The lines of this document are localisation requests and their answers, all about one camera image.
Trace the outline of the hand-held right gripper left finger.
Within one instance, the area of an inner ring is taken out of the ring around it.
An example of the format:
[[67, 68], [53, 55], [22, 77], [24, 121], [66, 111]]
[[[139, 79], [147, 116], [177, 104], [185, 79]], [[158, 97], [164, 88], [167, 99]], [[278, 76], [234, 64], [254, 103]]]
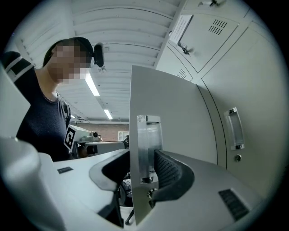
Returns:
[[40, 153], [42, 170], [62, 199], [75, 199], [91, 212], [122, 228], [118, 189], [130, 167], [127, 149], [93, 157], [53, 162]]

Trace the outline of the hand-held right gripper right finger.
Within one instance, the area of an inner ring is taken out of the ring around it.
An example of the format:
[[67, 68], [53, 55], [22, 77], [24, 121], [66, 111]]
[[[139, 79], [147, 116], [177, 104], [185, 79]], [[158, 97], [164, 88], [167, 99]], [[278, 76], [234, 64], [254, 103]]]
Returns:
[[222, 167], [157, 150], [158, 188], [139, 231], [242, 231], [262, 197]]

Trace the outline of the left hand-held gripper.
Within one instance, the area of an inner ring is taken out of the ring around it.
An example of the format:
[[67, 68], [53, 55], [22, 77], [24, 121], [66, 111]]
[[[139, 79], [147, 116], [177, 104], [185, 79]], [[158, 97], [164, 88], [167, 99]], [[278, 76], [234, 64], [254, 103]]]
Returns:
[[64, 145], [73, 158], [85, 158], [127, 149], [125, 141], [101, 141], [96, 131], [89, 131], [74, 125], [68, 126]]

